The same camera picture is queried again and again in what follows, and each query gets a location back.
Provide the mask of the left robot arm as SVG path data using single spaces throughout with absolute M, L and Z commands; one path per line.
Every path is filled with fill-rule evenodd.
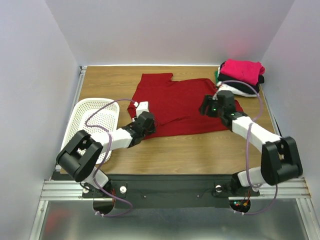
M 111 184 L 107 175 L 96 167 L 100 155 L 136 146 L 155 131 L 155 116 L 147 111 L 112 132 L 89 134 L 79 130 L 57 155 L 56 163 L 77 183 L 88 183 L 100 197 L 106 197 L 111 193 Z

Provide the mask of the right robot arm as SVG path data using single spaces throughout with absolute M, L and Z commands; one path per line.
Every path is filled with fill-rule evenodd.
M 242 195 L 252 188 L 279 183 L 298 178 L 303 174 L 296 141 L 288 136 L 281 137 L 254 122 L 246 113 L 236 110 L 234 94 L 220 90 L 215 95 L 206 95 L 199 108 L 201 115 L 220 119 L 232 133 L 243 137 L 246 145 L 253 145 L 261 153 L 259 167 L 246 167 L 244 171 L 232 175 L 231 192 Z

